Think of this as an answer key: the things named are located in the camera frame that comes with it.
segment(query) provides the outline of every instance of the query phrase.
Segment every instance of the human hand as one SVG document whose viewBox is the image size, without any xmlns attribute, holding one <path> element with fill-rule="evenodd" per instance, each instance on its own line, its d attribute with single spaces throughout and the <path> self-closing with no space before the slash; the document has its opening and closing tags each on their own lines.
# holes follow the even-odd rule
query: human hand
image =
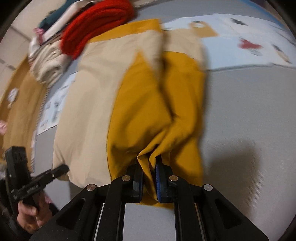
<svg viewBox="0 0 296 241">
<path fill-rule="evenodd" d="M 23 201 L 20 201 L 17 205 L 19 212 L 17 222 L 30 234 L 35 233 L 52 218 L 49 205 L 45 202 L 44 192 L 34 195 L 33 199 L 38 202 L 39 211 L 36 207 L 27 205 Z"/>
</svg>

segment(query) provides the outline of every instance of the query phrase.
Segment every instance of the black sleeve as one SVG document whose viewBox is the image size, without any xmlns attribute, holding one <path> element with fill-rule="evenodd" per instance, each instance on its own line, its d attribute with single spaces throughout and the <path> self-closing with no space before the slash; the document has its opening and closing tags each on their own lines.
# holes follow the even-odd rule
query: black sleeve
<svg viewBox="0 0 296 241">
<path fill-rule="evenodd" d="M 50 203 L 49 204 L 49 210 L 51 211 L 52 215 L 56 215 L 59 211 L 57 207 Z M 32 234 L 29 234 L 27 231 L 25 231 L 17 222 L 16 217 L 12 216 L 9 220 L 9 227 L 14 232 L 14 234 L 19 238 L 20 241 L 28 241 Z"/>
</svg>

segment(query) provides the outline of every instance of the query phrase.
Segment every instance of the yellow fabric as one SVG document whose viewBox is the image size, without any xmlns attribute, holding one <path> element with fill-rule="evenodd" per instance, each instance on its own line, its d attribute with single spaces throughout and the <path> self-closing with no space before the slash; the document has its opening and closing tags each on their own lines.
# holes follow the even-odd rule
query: yellow fabric
<svg viewBox="0 0 296 241">
<path fill-rule="evenodd" d="M 93 37 L 88 43 L 116 39 L 130 34 L 140 34 L 147 30 L 161 32 L 158 19 L 142 20 L 118 26 L 117 28 L 113 28 L 101 35 Z"/>
<path fill-rule="evenodd" d="M 202 129 L 204 73 L 184 53 L 166 51 L 163 60 L 164 74 L 158 81 L 141 52 L 137 53 L 118 90 L 107 137 L 112 180 L 123 175 L 137 157 L 147 191 L 155 200 L 153 175 L 155 157 L 160 154 L 174 174 L 202 184 L 197 137 Z M 143 202 L 154 203 L 147 195 Z"/>
</svg>

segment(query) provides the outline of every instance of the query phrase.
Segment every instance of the red cloth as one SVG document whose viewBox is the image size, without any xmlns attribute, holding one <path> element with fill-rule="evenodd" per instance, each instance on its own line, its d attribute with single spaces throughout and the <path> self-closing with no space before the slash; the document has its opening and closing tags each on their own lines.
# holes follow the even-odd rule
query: red cloth
<svg viewBox="0 0 296 241">
<path fill-rule="evenodd" d="M 91 38 L 134 17 L 129 0 L 103 0 L 76 17 L 62 34 L 61 50 L 76 59 Z"/>
</svg>

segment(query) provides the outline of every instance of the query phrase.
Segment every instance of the person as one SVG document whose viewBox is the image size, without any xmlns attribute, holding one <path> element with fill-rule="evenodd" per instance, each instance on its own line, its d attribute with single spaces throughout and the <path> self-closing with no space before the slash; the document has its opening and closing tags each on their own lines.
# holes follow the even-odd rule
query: person
<svg viewBox="0 0 296 241">
<path fill-rule="evenodd" d="M 32 234 L 58 212 L 54 204 L 46 202 L 43 191 L 34 195 L 33 199 L 38 203 L 38 209 L 20 201 L 17 217 L 12 216 L 9 220 L 9 227 L 21 241 L 28 241 Z"/>
</svg>

